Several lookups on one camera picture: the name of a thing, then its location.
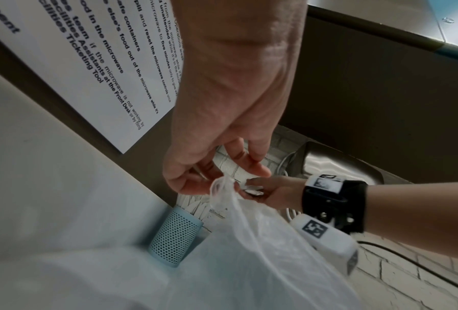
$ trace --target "printed notice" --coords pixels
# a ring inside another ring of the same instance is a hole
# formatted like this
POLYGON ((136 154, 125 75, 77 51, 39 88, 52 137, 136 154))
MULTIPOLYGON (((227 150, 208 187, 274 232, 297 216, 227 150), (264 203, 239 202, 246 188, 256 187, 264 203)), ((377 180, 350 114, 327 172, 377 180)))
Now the printed notice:
POLYGON ((0 0, 0 41, 123 153, 174 107, 168 0, 0 0))

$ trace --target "white paper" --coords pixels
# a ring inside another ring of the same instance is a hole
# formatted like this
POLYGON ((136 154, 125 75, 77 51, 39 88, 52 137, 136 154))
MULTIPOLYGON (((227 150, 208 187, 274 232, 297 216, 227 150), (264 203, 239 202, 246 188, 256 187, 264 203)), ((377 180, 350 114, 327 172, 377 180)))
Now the white paper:
POLYGON ((0 0, 0 41, 123 153, 174 107, 168 0, 0 0))

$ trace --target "blue mesh cup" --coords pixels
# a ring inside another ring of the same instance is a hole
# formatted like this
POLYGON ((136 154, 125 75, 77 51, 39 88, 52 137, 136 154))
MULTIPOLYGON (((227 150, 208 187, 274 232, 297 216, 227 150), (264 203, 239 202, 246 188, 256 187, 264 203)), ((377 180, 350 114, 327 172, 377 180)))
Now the blue mesh cup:
POLYGON ((176 206, 152 240, 148 252, 164 264, 177 267, 202 226, 202 221, 176 206))

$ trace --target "human arm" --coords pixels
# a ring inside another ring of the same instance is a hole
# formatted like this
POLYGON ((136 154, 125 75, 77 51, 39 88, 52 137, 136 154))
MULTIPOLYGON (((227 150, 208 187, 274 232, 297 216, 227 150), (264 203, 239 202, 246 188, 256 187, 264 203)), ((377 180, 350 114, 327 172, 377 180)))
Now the human arm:
POLYGON ((163 165, 167 183, 182 194, 207 194, 222 176, 212 162, 219 145, 247 172, 270 176, 260 161, 290 93, 306 1, 172 4, 185 59, 163 165))
MULTIPOLYGON (((305 181, 274 177, 251 179, 246 184, 268 189, 256 198, 261 203, 302 211, 305 181)), ((365 231, 458 257, 458 183, 368 186, 365 231)))

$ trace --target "white device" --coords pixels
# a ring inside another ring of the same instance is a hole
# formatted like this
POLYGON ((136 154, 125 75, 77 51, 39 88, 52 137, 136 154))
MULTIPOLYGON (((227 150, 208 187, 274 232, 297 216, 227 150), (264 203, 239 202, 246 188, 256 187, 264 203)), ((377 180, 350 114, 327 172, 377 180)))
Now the white device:
POLYGON ((358 264, 358 243, 348 234, 306 214, 290 225, 339 272, 349 276, 358 264))

